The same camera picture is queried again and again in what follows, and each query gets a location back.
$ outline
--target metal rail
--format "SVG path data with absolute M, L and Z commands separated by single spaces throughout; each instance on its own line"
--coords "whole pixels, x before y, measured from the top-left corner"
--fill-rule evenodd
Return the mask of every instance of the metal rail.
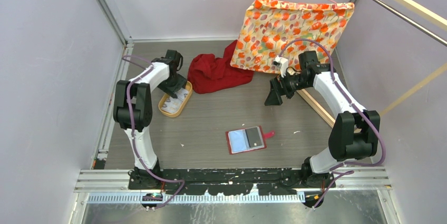
M 425 33 L 426 35 L 430 36 L 431 38 L 433 38 L 437 42 L 441 43 L 444 46 L 447 46 L 447 41 L 446 40 L 444 40 L 443 38 L 439 37 L 438 35 L 436 35 L 432 31 L 428 30 L 427 28 L 425 28 L 421 24 L 417 23 L 416 21 L 412 20 L 411 18 L 407 17 L 406 15 L 402 14 L 401 12 L 396 10 L 395 8 L 387 5 L 382 0 L 372 0 L 372 1 L 376 2 L 377 4 L 382 6 L 383 8 L 387 9 L 389 12 L 391 12 L 394 15 L 398 16 L 399 18 L 403 19 L 405 22 L 409 23 L 410 25 L 416 27 L 419 31 L 421 31 L 421 32 Z
M 330 190 L 391 190 L 384 167 L 341 167 L 339 172 L 354 170 L 354 174 L 337 180 L 337 187 Z M 136 192 L 129 190 L 129 170 L 81 170 L 74 192 Z M 297 191 L 315 191 L 315 188 L 295 188 Z M 159 192 L 160 190 L 141 190 Z

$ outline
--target wooden tray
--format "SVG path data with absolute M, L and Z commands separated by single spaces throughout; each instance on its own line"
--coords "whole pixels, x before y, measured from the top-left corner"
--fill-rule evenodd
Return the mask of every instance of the wooden tray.
M 164 115 L 171 117 L 171 118 L 175 118 L 177 116 L 180 115 L 181 111 L 183 110 L 184 106 L 186 105 L 186 102 L 189 100 L 189 98 L 191 97 L 192 94 L 192 83 L 190 83 L 189 81 L 186 82 L 186 86 L 185 86 L 185 90 L 188 91 L 188 95 L 186 96 L 186 98 L 184 99 L 182 105 L 180 106 L 179 110 L 176 113 L 169 113 L 169 112 L 165 112 L 164 110 L 162 110 L 161 108 L 163 107 L 164 102 L 166 101 L 166 99 L 169 97 L 169 95 L 165 94 L 160 102 L 158 103 L 158 110 L 160 110 L 161 113 L 163 113 Z

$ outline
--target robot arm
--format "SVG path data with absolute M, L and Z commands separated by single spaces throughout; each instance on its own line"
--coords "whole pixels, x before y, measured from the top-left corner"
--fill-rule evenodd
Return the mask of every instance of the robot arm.
M 149 169 L 153 169 L 157 164 L 157 155 L 153 151 L 149 133 L 149 124 L 152 120 L 151 92 L 158 87 L 173 98 L 176 98 L 177 95 L 175 92 L 184 87 L 187 81 L 183 76 L 177 74 L 177 70 L 180 69 L 182 61 L 183 58 L 177 51 L 168 50 L 165 57 L 154 59 L 152 61 L 152 67 L 147 68 L 140 75 L 128 81 L 119 81 L 116 84 L 113 118 L 124 129 L 132 144 L 129 107 L 125 95 L 129 83 L 135 79 L 139 79 L 132 85 L 130 93 L 131 98 L 135 98 L 135 104 L 132 104 L 135 120 L 134 135 L 139 154 L 143 157 Z M 149 74 L 141 77 L 149 70 L 151 70 Z M 135 167 L 144 170 L 143 165 L 136 156 Z
M 288 61 L 285 58 L 276 58 L 274 64 L 281 69 L 281 75 L 270 80 L 270 93 L 265 105 L 281 105 L 281 96 L 292 98 L 297 90 L 314 87 L 328 103 L 332 114 L 336 118 L 328 148 L 321 153 L 309 157 L 302 165 L 304 179 L 312 174 L 323 174 L 346 160 L 360 160 L 376 154 L 378 139 L 361 116 L 352 108 L 331 77 L 330 65 L 321 64 L 315 51 L 307 51 L 299 55 L 301 73 L 287 72 Z M 368 111 L 349 94 L 341 84 L 338 74 L 334 73 L 335 80 L 367 118 L 378 129 L 380 116 L 376 111 Z

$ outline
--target wood-grain floor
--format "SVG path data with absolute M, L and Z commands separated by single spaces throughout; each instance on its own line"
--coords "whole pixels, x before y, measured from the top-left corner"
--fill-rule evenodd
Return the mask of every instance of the wood-grain floor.
M 134 55 L 148 59 L 164 56 L 167 49 L 184 57 L 180 74 L 187 77 L 188 67 L 198 54 L 213 53 L 222 57 L 230 41 L 136 43 Z M 131 65 L 128 78 L 141 72 Z M 281 106 L 264 106 L 273 74 L 255 73 L 249 84 L 210 94 L 193 93 L 177 118 L 164 116 L 157 104 L 163 92 L 152 92 L 153 118 L 150 133 L 162 168 L 249 168 L 300 167 L 303 160 L 327 147 L 331 128 L 299 96 L 283 98 Z M 329 111 L 323 98 L 308 90 Z M 261 125 L 264 132 L 275 130 L 267 148 L 230 155 L 225 132 Z M 107 169 L 133 168 L 129 139 L 116 124 L 113 130 Z

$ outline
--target orange floral cloth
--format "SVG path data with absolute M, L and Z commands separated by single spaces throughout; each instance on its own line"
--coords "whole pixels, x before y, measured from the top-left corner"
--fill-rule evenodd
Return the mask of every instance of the orange floral cloth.
M 274 0 L 255 0 L 248 7 L 230 65 L 245 70 L 279 74 L 272 64 L 286 44 L 296 38 L 308 38 L 323 45 L 330 53 L 337 45 L 354 4 L 297 4 Z M 327 62 L 323 50 L 310 42 L 295 42 L 283 57 L 299 70 L 298 55 L 316 50 L 320 62 Z

